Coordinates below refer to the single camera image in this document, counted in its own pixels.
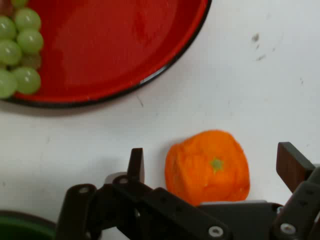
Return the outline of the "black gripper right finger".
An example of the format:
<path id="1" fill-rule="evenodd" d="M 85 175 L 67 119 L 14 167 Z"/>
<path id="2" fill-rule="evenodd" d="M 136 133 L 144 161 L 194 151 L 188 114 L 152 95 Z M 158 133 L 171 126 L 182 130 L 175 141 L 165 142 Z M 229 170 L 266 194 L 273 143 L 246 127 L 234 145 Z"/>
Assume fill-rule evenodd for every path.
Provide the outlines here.
<path id="1" fill-rule="evenodd" d="M 277 146 L 276 172 L 292 192 L 272 224 L 276 240 L 320 238 L 320 167 L 292 143 Z"/>

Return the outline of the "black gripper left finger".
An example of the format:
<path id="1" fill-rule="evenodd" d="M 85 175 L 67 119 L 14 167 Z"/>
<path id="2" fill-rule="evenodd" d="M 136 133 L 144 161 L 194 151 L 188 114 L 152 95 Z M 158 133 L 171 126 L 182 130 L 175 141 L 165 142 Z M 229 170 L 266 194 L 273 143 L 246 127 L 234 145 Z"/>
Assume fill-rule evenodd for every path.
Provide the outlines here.
<path id="1" fill-rule="evenodd" d="M 117 228 L 131 240 L 230 240 L 222 221 L 163 188 L 144 183 L 142 148 L 131 150 L 126 173 L 97 188 L 79 184 L 65 194 L 55 230 L 57 240 L 98 240 Z"/>

